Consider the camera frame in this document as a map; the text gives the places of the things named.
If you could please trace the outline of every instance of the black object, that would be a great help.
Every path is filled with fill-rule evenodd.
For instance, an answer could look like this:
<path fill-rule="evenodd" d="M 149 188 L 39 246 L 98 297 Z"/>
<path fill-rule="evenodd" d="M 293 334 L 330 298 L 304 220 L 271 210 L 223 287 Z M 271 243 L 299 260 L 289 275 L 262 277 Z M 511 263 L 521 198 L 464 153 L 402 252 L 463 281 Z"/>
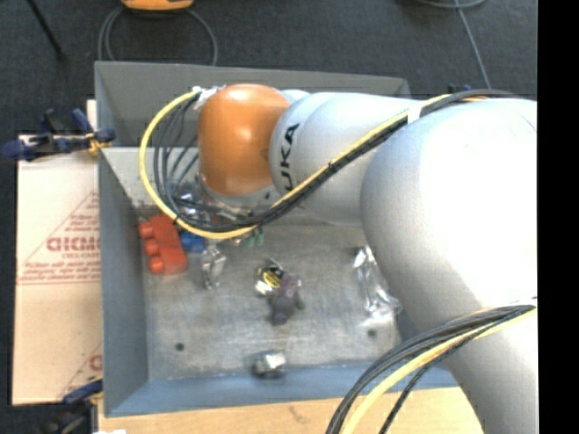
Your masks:
<path fill-rule="evenodd" d="M 59 45 L 59 43 L 56 40 L 56 37 L 54 37 L 54 34 L 51 31 L 51 28 L 49 27 L 49 25 L 46 23 L 46 20 L 44 19 L 43 14 L 40 11 L 40 8 L 38 7 L 38 5 L 36 4 L 36 2 L 34 0 L 26 0 L 28 2 L 28 5 L 32 8 L 33 12 L 34 12 L 34 16 L 36 16 L 36 19 L 38 20 L 38 22 L 40 23 L 40 26 L 43 27 L 44 33 L 46 34 L 46 36 L 48 37 L 48 40 L 50 41 L 52 47 L 54 48 L 54 50 L 56 51 L 56 56 L 57 58 L 63 58 L 64 57 L 64 52 L 62 51 L 61 46 Z"/>
<path fill-rule="evenodd" d="M 91 397 L 103 391 L 102 379 L 98 379 L 64 396 L 62 404 L 71 408 L 46 421 L 42 434 L 92 434 L 97 429 L 97 406 Z"/>

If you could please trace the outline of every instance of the cardboard sheet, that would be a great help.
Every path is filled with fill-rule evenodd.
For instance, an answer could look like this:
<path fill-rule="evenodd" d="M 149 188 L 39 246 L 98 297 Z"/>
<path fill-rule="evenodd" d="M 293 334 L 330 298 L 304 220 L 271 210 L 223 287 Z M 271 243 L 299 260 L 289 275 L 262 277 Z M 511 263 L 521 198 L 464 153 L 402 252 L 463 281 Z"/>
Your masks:
<path fill-rule="evenodd" d="M 86 152 L 18 166 L 14 405 L 102 373 L 97 169 Z"/>

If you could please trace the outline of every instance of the yellow cable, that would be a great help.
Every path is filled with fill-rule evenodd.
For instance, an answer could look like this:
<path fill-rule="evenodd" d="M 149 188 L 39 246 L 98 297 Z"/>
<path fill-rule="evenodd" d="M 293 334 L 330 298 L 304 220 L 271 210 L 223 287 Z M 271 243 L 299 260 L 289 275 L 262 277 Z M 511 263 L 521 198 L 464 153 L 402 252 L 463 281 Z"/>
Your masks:
<path fill-rule="evenodd" d="M 159 112 L 157 112 L 157 114 L 155 115 L 153 120 L 151 120 L 151 122 L 148 124 L 147 129 L 145 130 L 145 134 L 143 135 L 143 138 L 141 139 L 140 149 L 139 149 L 139 153 L 138 153 L 138 169 L 140 172 L 141 181 L 143 182 L 143 185 L 147 189 L 148 194 L 153 199 L 153 202 L 157 205 L 157 207 L 165 215 L 167 215 L 168 217 L 170 217 L 171 219 L 176 221 L 176 223 L 181 228 L 183 228 L 187 231 L 190 231 L 191 233 L 196 234 L 198 236 L 202 236 L 204 238 L 211 238 L 214 240 L 226 240 L 229 238 L 236 238 L 238 236 L 242 236 L 246 233 L 251 232 L 252 230 L 257 228 L 258 225 L 252 225 L 250 227 L 240 228 L 240 229 L 231 230 L 231 231 L 223 231 L 223 232 L 205 231 L 205 230 L 201 230 L 199 228 L 196 228 L 195 226 L 190 225 L 187 222 L 183 221 L 175 211 L 173 211 L 170 207 L 168 207 L 163 202 L 163 200 L 156 193 L 155 189 L 153 188 L 153 185 L 150 183 L 148 176 L 147 176 L 147 166 L 146 166 L 145 156 L 146 156 L 146 152 L 147 152 L 148 142 L 151 138 L 151 135 L 153 134 L 153 131 L 157 128 L 158 124 L 165 118 L 165 116 L 167 114 L 169 114 L 174 108 L 179 106 L 181 103 L 187 101 L 188 99 L 191 99 L 192 97 L 197 95 L 200 91 L 202 91 L 202 89 L 200 89 L 199 87 L 195 87 L 194 89 L 192 89 L 192 91 L 187 92 L 186 94 L 181 95 L 180 97 L 174 99 L 169 104 L 167 104 L 164 108 L 162 108 Z M 430 104 L 432 104 L 440 99 L 446 98 L 448 96 L 449 95 L 440 95 L 439 97 L 424 101 L 422 103 L 422 107 L 428 106 L 428 105 L 430 105 Z M 388 120 L 386 120 L 385 122 L 383 122 L 379 126 L 373 128 L 368 133 L 366 133 L 363 137 L 358 139 L 350 148 L 348 148 L 345 151 L 342 151 L 336 157 L 334 157 L 334 159 L 332 159 L 328 165 L 335 164 L 342 156 L 344 156 L 347 153 L 351 152 L 352 150 L 356 149 L 358 146 L 363 145 L 365 142 L 367 142 L 370 138 L 372 138 L 376 134 L 378 134 L 384 130 L 387 130 L 389 127 L 392 127 L 394 123 L 396 123 L 398 120 L 404 119 L 407 115 L 408 115 L 408 109 L 398 113 L 397 115 L 389 118 Z M 303 188 L 305 188 L 306 186 L 311 184 L 314 180 L 316 180 L 319 176 L 321 176 L 327 170 L 328 165 L 324 165 L 323 167 L 319 168 L 317 170 L 317 172 L 312 174 L 309 178 L 304 180 L 301 184 L 297 185 L 292 191 L 290 191 L 289 193 L 286 193 L 284 196 L 282 196 L 278 201 L 276 201 L 270 207 L 270 209 L 285 202 L 290 197 L 292 197 L 294 194 L 296 194 L 297 192 L 301 191 Z"/>
<path fill-rule="evenodd" d="M 496 333 L 497 331 L 505 328 L 506 326 L 514 325 L 515 323 L 517 323 L 523 319 L 526 319 L 526 318 L 529 318 L 530 316 L 535 315 L 536 312 L 537 312 L 536 308 L 529 310 L 528 312 L 526 312 L 520 316 L 517 316 L 511 320 L 508 320 L 505 323 L 502 323 L 501 325 L 497 325 L 497 326 L 490 328 L 489 330 L 485 331 L 481 335 L 475 337 L 475 339 L 479 339 L 479 338 L 484 337 L 486 335 L 491 335 L 493 333 Z M 395 372 L 388 375 L 382 382 L 380 382 L 380 384 L 378 384 L 373 390 L 370 391 L 370 393 L 365 397 L 364 401 L 354 411 L 350 420 L 348 420 L 348 422 L 344 425 L 344 428 L 342 430 L 342 434 L 353 434 L 354 429 L 356 429 L 356 426 L 358 425 L 360 420 L 364 417 L 364 415 L 368 412 L 370 407 L 376 403 L 376 401 L 380 398 L 380 396 L 382 394 L 384 394 L 386 391 L 388 391 L 397 382 L 402 380 L 402 378 L 404 378 L 408 374 L 412 373 L 413 371 L 417 370 L 418 368 L 426 365 L 427 363 L 431 362 L 439 355 L 444 354 L 447 350 L 449 350 L 455 344 L 460 343 L 465 338 L 469 337 L 473 333 L 480 331 L 480 329 L 483 329 L 483 328 L 485 328 L 485 326 L 480 326 L 479 328 L 476 328 L 472 331 L 468 331 L 462 335 L 456 336 L 456 337 L 454 337 L 454 338 L 452 338 L 452 339 L 450 339 L 442 344 L 438 344 L 438 345 L 434 346 L 432 349 L 425 351 L 422 354 L 418 355 L 417 357 L 413 358 L 410 362 L 406 363 L 404 366 L 402 366 L 401 368 L 399 368 Z"/>

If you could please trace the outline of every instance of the kuka logo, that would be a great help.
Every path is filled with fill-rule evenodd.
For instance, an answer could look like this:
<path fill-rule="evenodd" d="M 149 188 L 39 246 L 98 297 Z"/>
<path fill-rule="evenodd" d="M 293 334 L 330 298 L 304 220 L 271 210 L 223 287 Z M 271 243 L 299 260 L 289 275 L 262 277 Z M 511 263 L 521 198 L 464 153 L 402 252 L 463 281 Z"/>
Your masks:
<path fill-rule="evenodd" d="M 52 252 L 68 252 L 71 250 L 99 250 L 100 238 L 90 236 L 53 237 L 46 241 L 46 249 Z"/>
<path fill-rule="evenodd" d="M 290 161 L 288 158 L 290 157 L 291 153 L 291 145 L 293 145 L 293 134 L 296 131 L 296 128 L 299 127 L 299 124 L 294 124 L 293 126 L 289 126 L 286 130 L 286 134 L 284 136 L 286 143 L 288 144 L 287 148 L 283 147 L 281 144 L 281 162 L 280 166 L 285 168 L 286 170 L 281 171 L 281 177 L 286 181 L 285 189 L 287 191 L 293 190 L 293 182 L 291 180 L 290 175 Z"/>

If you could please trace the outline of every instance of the blue object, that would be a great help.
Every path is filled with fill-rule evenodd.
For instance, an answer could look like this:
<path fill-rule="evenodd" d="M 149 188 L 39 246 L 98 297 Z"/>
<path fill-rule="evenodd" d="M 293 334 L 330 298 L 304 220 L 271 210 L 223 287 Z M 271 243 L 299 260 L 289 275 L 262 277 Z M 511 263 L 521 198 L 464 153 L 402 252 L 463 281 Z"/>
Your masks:
<path fill-rule="evenodd" d="M 15 161 L 33 161 L 40 157 L 91 149 L 95 142 L 104 144 L 116 138 L 112 128 L 94 132 L 89 120 L 79 108 L 72 112 L 72 120 L 75 132 L 81 132 L 81 135 L 55 137 L 58 130 L 62 129 L 62 123 L 56 117 L 54 109 L 47 109 L 40 123 L 41 133 L 31 137 L 28 144 L 20 139 L 5 143 L 2 146 L 2 154 Z"/>
<path fill-rule="evenodd" d="M 189 231 L 182 231 L 179 233 L 183 249 L 187 252 L 201 253 L 205 249 L 205 240 L 201 236 L 197 236 Z"/>

